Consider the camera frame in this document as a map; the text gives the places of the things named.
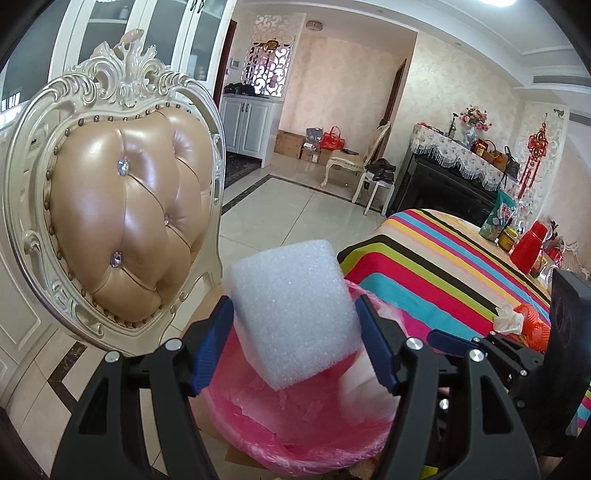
striped tablecloth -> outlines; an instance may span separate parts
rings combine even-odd
[[[391,216],[375,236],[342,251],[347,280],[402,311],[408,334],[425,339],[433,329],[471,339],[492,330],[497,307],[533,305],[550,323],[550,296],[514,267],[506,253],[454,216],[407,210]],[[579,428],[591,394],[579,408]]]

black floor border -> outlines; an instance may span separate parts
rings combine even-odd
[[[51,389],[55,392],[60,401],[66,406],[70,413],[74,412],[74,408],[78,404],[78,401],[74,398],[74,395],[70,393],[67,387],[63,384],[63,380],[68,374],[78,359],[85,352],[87,346],[84,343],[76,342],[72,348],[65,354],[64,358],[60,360],[54,371],[47,379],[47,383]]]
[[[276,175],[273,175],[272,173],[269,173],[265,177],[263,177],[260,180],[258,180],[255,184],[251,185],[246,190],[244,190],[244,192],[239,193],[232,200],[230,200],[229,202],[227,202],[227,204],[225,204],[222,207],[222,215],[224,213],[226,213],[228,210],[230,210],[231,208],[233,208],[236,205],[238,205],[238,203],[240,203],[241,201],[243,201],[252,192],[254,192],[259,187],[263,186],[266,182],[268,182],[271,179],[277,179],[277,180],[285,181],[287,183],[292,183],[293,185],[299,185],[300,187],[304,187],[304,188],[309,189],[309,190],[312,190],[314,192],[324,193],[325,195],[329,195],[331,197],[338,198],[339,200],[344,200],[346,202],[352,203],[351,202],[351,199],[347,199],[345,197],[342,197],[340,195],[337,195],[336,193],[326,192],[325,190],[317,189],[315,187],[310,187],[309,185],[305,185],[303,183],[299,183],[299,182],[296,182],[294,180],[285,179],[283,177],[278,177]],[[367,207],[367,205],[363,205],[362,203],[359,203],[359,202],[355,202],[354,205],[357,205],[357,206],[360,206],[360,207],[363,207],[363,208],[366,208]],[[379,210],[379,209],[374,208],[374,207],[370,207],[369,209],[371,211],[373,211],[373,212],[379,213],[379,215],[382,216],[382,210]]]

glass jar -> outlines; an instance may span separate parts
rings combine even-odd
[[[513,248],[513,245],[515,245],[516,240],[517,232],[513,227],[508,226],[499,235],[499,247],[501,247],[506,253],[509,253]]]

handbag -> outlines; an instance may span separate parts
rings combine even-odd
[[[333,133],[333,130],[337,129],[339,134]],[[324,148],[325,150],[340,150],[345,146],[345,140],[340,136],[340,129],[337,126],[334,126],[330,129],[329,133],[324,133],[322,135],[322,140],[320,141],[320,148]]]

red thermos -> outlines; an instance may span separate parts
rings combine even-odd
[[[511,261],[523,273],[528,274],[542,250],[548,228],[542,222],[535,222],[531,230],[519,240],[511,253]]]

